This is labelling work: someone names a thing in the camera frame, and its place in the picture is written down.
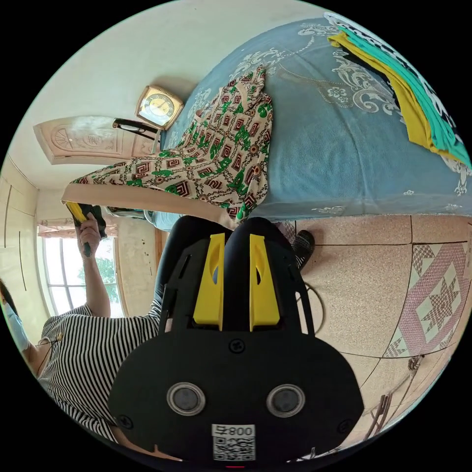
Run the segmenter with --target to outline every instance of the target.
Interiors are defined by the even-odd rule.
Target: blue bedspread
[[[323,18],[249,40],[200,82],[161,148],[179,142],[219,87],[263,64],[274,106],[269,192],[251,216],[472,215],[471,170],[408,141],[382,78],[328,43],[337,32]]]

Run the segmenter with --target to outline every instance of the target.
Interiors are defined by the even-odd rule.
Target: person
[[[227,293],[226,279],[230,280],[229,283],[235,282],[235,276],[240,280],[241,277],[247,279],[241,271],[245,268],[249,270],[249,251],[245,258],[241,257],[241,250],[248,248],[249,234],[264,236],[289,249],[299,269],[305,266],[313,253],[313,236],[307,231],[300,232],[290,245],[278,228],[263,218],[249,218],[231,232],[217,223],[183,216],[175,223],[164,247],[149,313],[145,316],[111,318],[110,301],[95,260],[100,243],[98,225],[92,214],[88,217],[89,220],[77,229],[85,270],[86,303],[62,315],[50,317],[44,324],[41,340],[34,345],[26,336],[13,300],[2,283],[2,301],[11,333],[41,386],[62,411],[82,427],[114,445],[121,444],[143,454],[179,460],[160,452],[158,445],[151,453],[130,443],[117,427],[107,401],[118,369],[126,357],[141,343],[157,336],[165,285],[183,250],[212,234],[225,234],[226,306],[235,302],[248,303],[248,299],[241,299],[240,290]],[[84,253],[85,243],[90,246],[89,257]],[[227,276],[232,273],[232,265],[238,266],[238,271],[231,279]],[[231,292],[239,293],[237,301],[232,298]],[[166,331],[170,329],[171,319]]]

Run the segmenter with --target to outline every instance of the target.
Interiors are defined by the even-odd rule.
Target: hand
[[[88,221],[84,221],[80,228],[76,228],[77,245],[83,258],[85,258],[85,243],[90,246],[90,257],[95,257],[98,245],[100,244],[100,232],[98,230],[98,223],[92,213],[87,215]]]

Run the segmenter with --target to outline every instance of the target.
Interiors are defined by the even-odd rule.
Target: white wall
[[[245,41],[322,15],[321,8],[296,0],[179,0],[148,9],[102,33],[57,71],[25,114],[9,153],[36,187],[63,189],[97,166],[50,165],[34,125],[80,115],[134,118],[151,83],[185,100]]]
[[[36,207],[37,220],[70,218],[69,210],[60,202],[61,198],[62,190],[40,190]]]
[[[0,176],[0,276],[32,342],[39,341],[49,317],[36,264],[37,195],[7,158]]]
[[[156,279],[155,227],[147,221],[118,221],[118,263],[129,316],[149,312]]]

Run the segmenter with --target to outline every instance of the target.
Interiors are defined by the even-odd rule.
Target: wall clock
[[[183,109],[183,102],[157,85],[148,85],[136,106],[136,116],[156,128],[169,129]]]

